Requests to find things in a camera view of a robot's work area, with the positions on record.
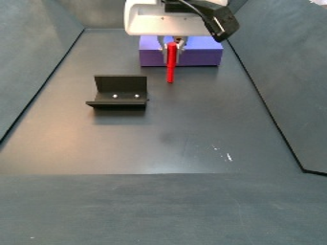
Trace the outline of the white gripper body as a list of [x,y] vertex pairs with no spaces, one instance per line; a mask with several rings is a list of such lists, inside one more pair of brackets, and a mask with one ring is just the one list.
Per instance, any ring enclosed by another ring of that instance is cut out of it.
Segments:
[[126,0],[124,28],[128,35],[208,36],[195,13],[165,12],[162,0]]

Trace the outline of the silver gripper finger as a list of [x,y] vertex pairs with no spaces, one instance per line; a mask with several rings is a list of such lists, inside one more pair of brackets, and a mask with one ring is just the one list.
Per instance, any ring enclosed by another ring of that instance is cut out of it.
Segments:
[[185,36],[176,36],[174,37],[174,43],[177,47],[177,54],[182,54],[186,46],[188,38]]
[[157,42],[160,44],[160,51],[162,53],[162,63],[166,63],[166,44],[164,43],[164,35],[157,36]]

